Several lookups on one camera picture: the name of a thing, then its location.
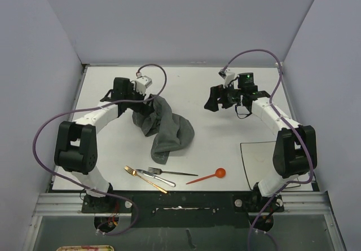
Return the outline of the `dark handled silver fork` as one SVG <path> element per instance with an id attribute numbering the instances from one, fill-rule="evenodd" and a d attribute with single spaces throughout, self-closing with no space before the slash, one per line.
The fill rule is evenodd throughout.
<path id="1" fill-rule="evenodd" d="M 149 167 L 147 169 L 147 171 L 150 172 L 150 173 L 154 173 L 156 175 L 161 175 L 161 174 L 165 173 L 165 174 L 172 174 L 172 175 L 192 176 L 192 177 L 197 177 L 198 176 L 197 174 L 183 173 L 183 172 L 176 172 L 176 171 L 164 171 L 164 170 L 161 170 L 159 168 L 152 168 L 152 167 Z"/>

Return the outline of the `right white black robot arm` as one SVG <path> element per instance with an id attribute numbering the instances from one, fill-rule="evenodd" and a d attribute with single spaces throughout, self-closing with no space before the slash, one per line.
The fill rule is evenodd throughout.
<path id="1" fill-rule="evenodd" d="M 216 112 L 220 108 L 242 106 L 276 136 L 273 168 L 256 184 L 259 192 L 251 197 L 252 206 L 263 211 L 271 205 L 271 196 L 282 186 L 295 183 L 300 175 L 312 174 L 317 167 L 315 129 L 310 125 L 301 125 L 276 106 L 272 95 L 258 89 L 252 72 L 235 74 L 226 69 L 221 70 L 219 75 L 224 83 L 211 87 L 204 108 Z"/>

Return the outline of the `silver table knife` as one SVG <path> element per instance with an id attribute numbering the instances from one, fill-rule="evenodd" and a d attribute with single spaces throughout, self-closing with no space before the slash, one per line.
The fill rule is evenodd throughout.
<path id="1" fill-rule="evenodd" d="M 141 174 L 143 174 L 143 175 L 145 175 L 145 176 L 147 176 L 147 177 L 150 177 L 150 178 L 159 180 L 159 181 L 167 184 L 167 185 L 170 186 L 170 187 L 176 187 L 176 184 L 175 184 L 174 182 L 169 181 L 169 180 L 166 180 L 166 179 L 164 179 L 164 178 L 161 178 L 161 177 L 157 176 L 157 175 L 154 174 L 154 173 L 148 172 L 148 171 L 143 170 L 143 169 L 136 169 L 135 171 L 138 172 L 138 173 L 141 173 Z"/>

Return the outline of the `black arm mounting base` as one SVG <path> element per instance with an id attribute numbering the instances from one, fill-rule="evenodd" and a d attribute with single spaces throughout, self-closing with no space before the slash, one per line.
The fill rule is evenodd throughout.
<path id="1" fill-rule="evenodd" d="M 281 196 L 254 191 L 115 191 L 118 198 L 86 195 L 82 213 L 130 214 L 136 228 L 248 228 L 251 214 L 283 212 Z"/>

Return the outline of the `white square plate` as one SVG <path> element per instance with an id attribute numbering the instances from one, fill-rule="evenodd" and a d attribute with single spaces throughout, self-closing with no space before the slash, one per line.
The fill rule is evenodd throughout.
<path id="1" fill-rule="evenodd" d="M 241 143 L 240 152 L 245 176 L 252 190 L 271 173 L 277 174 L 273 165 L 273 153 L 276 142 Z"/>

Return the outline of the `dark grey cloth placemat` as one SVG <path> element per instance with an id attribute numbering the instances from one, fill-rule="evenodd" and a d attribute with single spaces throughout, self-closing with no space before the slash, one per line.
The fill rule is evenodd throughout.
<path id="1" fill-rule="evenodd" d="M 185 149 L 192 143 L 195 131 L 188 119 L 172 111 L 166 99 L 158 96 L 149 106 L 153 111 L 148 116 L 133 112 L 133 124 L 144 136 L 154 137 L 151 158 L 165 165 L 170 152 Z"/>

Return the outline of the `gold fork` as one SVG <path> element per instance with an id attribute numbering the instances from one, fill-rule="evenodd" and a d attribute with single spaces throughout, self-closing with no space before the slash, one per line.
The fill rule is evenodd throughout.
<path id="1" fill-rule="evenodd" d="M 138 177 L 138 178 L 142 179 L 143 181 L 147 182 L 148 184 L 150 184 L 151 186 L 153 186 L 154 188 L 156 188 L 156 189 L 159 190 L 160 192 L 167 194 L 167 190 L 161 188 L 160 186 L 158 186 L 158 185 L 152 183 L 151 181 L 145 179 L 144 177 L 140 176 L 140 175 L 139 175 L 134 169 L 132 169 L 131 167 L 125 166 L 125 167 L 124 167 L 124 170 L 125 170 L 126 172 L 128 172 L 130 175 L 132 175 L 132 176 L 134 176 L 134 177 Z"/>

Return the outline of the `floral tray edge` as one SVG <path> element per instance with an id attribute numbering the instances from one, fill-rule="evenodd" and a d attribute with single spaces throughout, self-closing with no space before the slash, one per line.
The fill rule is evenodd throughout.
<path id="1" fill-rule="evenodd" d="M 56 251 L 114 251 L 110 245 L 74 245 L 61 246 Z"/>

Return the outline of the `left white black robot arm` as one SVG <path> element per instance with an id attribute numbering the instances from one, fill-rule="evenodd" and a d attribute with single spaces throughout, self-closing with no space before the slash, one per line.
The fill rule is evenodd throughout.
<path id="1" fill-rule="evenodd" d="M 151 85 L 152 80 L 147 76 L 139 76 L 135 81 L 115 78 L 113 88 L 98 103 L 99 109 L 73 122 L 64 121 L 59 125 L 55 164 L 75 176 L 88 195 L 96 197 L 94 204 L 102 212 L 113 209 L 115 198 L 108 194 L 111 184 L 96 167 L 97 134 L 127 109 L 142 116 L 150 115 L 153 108 L 144 99 Z"/>

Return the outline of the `orange plastic spoon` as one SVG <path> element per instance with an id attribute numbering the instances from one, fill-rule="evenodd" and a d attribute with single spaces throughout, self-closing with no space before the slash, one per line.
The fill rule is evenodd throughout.
<path id="1" fill-rule="evenodd" d="M 207 176 L 195 179 L 195 180 L 192 180 L 190 182 L 187 182 L 186 185 L 197 183 L 197 182 L 200 182 L 202 180 L 206 180 L 206 179 L 214 178 L 214 177 L 216 177 L 216 178 L 224 178 L 225 176 L 226 176 L 226 170 L 224 168 L 218 168 L 213 174 L 207 175 Z"/>

